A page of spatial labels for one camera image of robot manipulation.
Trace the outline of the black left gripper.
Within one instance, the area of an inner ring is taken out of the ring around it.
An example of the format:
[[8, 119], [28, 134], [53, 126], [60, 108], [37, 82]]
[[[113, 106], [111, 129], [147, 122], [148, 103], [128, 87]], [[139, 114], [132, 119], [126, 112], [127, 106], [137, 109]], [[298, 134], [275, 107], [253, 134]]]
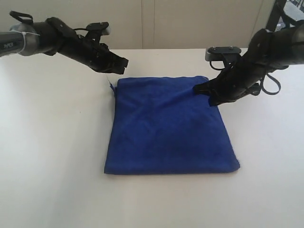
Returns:
[[98, 73], [123, 75], [129, 60], [111, 52], [106, 44], [86, 39], [86, 28], [72, 29], [62, 20], [51, 17], [46, 20], [56, 32], [57, 40], [45, 54], [62, 54], [88, 66]]

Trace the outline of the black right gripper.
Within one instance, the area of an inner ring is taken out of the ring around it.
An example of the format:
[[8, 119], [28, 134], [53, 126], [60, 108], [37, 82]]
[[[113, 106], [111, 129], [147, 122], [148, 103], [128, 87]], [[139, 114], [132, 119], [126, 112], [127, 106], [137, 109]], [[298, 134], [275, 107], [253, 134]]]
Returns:
[[287, 66], [271, 63], [267, 52], [273, 32], [259, 30], [251, 39], [247, 52], [236, 63], [221, 71], [210, 81], [193, 87], [195, 94], [211, 95], [210, 106], [234, 102], [248, 95], [249, 88], [267, 73], [287, 69]]

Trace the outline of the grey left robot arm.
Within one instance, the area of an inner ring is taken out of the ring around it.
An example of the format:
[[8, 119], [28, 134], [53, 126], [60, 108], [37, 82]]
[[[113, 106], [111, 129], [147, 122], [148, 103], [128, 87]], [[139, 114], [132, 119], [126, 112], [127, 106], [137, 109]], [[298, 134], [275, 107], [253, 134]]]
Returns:
[[77, 34], [62, 20], [51, 17], [44, 22], [20, 23], [0, 34], [0, 55], [31, 56], [57, 53], [79, 62], [98, 73], [122, 75], [128, 59], [111, 52], [100, 43], [101, 34], [92, 30], [86, 36]]

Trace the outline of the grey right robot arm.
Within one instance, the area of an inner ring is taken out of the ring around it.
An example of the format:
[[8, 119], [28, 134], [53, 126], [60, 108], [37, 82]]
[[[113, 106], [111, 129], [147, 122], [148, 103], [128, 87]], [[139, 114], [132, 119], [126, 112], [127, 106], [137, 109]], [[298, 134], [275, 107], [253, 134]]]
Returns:
[[224, 64], [216, 78], [193, 87], [195, 94], [209, 96], [209, 105], [232, 103], [260, 92], [274, 95], [264, 88], [265, 78], [280, 86], [271, 73], [304, 63], [304, 23], [297, 21], [295, 26], [276, 32], [259, 30], [243, 55], [238, 47], [210, 47], [205, 52], [205, 60]]

